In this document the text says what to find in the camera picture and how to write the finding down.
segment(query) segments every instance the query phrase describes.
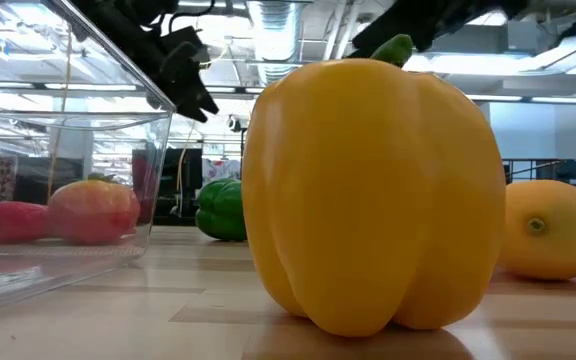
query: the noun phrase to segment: clear plastic bin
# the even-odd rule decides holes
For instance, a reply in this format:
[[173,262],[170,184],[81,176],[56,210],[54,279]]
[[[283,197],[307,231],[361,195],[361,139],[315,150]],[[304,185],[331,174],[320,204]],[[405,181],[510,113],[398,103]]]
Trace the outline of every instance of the clear plastic bin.
[[71,4],[0,1],[0,305],[146,251],[173,112]]

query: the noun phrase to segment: yellow fruit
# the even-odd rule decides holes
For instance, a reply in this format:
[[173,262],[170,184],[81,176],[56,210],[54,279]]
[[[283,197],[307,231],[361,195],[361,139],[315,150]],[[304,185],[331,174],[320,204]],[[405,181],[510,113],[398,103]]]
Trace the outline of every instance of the yellow fruit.
[[576,277],[576,187],[536,180],[508,185],[500,264],[517,275]]
[[301,67],[257,100],[243,166],[255,265],[287,311],[355,337],[478,305],[505,181],[485,118],[448,83],[376,60]]

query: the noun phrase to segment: wooden table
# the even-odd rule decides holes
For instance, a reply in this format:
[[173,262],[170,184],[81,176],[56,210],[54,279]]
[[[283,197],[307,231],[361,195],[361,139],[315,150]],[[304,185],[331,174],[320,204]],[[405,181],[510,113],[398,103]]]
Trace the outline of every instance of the wooden table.
[[498,274],[467,319],[344,340],[287,316],[246,244],[157,228],[135,264],[0,308],[0,360],[576,360],[576,281]]

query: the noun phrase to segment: green bell pepper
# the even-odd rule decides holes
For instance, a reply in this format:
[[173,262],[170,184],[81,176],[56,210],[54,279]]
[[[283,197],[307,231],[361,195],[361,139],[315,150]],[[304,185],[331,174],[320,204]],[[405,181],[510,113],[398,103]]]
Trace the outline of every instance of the green bell pepper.
[[246,240],[241,182],[220,179],[204,186],[199,192],[195,224],[201,232],[215,239]]

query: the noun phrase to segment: yellow bell pepper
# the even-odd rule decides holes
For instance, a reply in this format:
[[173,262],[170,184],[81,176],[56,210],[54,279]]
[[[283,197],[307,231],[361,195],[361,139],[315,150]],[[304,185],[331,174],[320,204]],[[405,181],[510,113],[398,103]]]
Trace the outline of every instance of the yellow bell pepper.
[[348,337],[468,315],[505,224],[503,166],[479,108],[434,75],[370,59],[303,66],[265,89],[242,196],[270,295]]

